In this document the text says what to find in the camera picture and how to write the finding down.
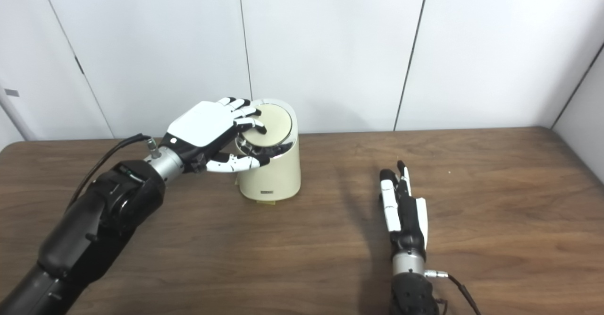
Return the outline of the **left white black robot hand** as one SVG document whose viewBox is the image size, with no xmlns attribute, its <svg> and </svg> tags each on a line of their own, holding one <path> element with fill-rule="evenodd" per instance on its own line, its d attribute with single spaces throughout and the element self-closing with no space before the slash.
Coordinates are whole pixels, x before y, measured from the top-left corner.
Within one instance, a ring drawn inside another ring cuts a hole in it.
<svg viewBox="0 0 604 315">
<path fill-rule="evenodd" d="M 235 155 L 222 150 L 250 129 L 266 134 L 256 119 L 262 112 L 247 99 L 225 97 L 217 102 L 202 101 L 175 119 L 160 147 L 180 160 L 183 173 L 248 171 L 267 166 L 267 155 Z"/>
</svg>

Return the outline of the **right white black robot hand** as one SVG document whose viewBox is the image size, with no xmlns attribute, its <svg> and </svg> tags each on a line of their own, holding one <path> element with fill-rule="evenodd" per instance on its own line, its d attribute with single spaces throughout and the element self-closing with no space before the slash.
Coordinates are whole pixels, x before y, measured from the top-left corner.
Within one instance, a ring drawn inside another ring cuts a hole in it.
<svg viewBox="0 0 604 315">
<path fill-rule="evenodd" d="M 399 174 L 390 169 L 380 171 L 380 202 L 389 233 L 392 255 L 419 254 L 427 260 L 428 212 L 426 200 L 411 192 L 409 169 L 398 160 Z"/>
</svg>

